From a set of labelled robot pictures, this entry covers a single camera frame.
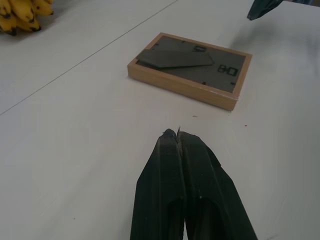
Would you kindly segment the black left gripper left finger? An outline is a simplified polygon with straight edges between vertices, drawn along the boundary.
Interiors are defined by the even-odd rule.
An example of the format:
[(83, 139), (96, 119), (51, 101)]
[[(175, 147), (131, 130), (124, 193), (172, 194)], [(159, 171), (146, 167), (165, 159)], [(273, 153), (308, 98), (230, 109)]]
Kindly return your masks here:
[(166, 129), (140, 174), (130, 230), (132, 240), (181, 240), (186, 188), (177, 135)]

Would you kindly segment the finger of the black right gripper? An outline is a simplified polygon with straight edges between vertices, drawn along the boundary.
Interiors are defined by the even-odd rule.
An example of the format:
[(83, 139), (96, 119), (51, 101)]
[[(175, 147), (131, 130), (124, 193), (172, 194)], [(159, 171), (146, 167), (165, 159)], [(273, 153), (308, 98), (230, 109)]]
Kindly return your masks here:
[(277, 8), (282, 3), (282, 0), (254, 0), (247, 14), (247, 19), (250, 21), (256, 20)]

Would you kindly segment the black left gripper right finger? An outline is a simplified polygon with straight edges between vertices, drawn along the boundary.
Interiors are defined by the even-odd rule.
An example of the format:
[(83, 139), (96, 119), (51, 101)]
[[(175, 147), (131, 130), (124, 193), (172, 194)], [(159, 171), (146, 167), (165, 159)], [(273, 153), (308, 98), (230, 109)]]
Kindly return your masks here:
[(200, 137), (177, 134), (186, 189), (185, 225), (190, 240), (255, 240), (233, 180)]

